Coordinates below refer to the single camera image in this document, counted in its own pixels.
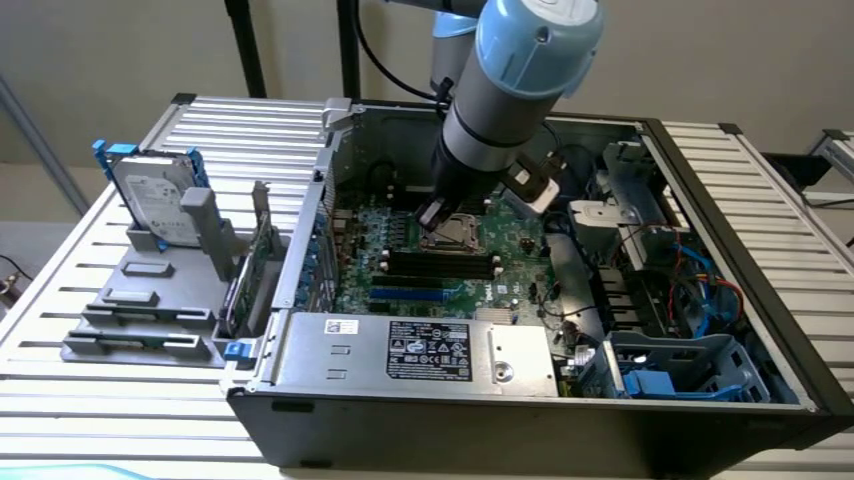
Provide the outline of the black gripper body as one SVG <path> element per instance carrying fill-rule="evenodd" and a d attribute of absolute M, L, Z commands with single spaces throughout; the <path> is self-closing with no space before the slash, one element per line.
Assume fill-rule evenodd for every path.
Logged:
<path fill-rule="evenodd" d="M 475 195 L 491 192 L 508 168 L 497 171 L 480 171 L 463 164 L 452 155 L 448 147 L 439 143 L 435 147 L 431 172 L 433 178 L 432 199 L 460 201 Z"/>

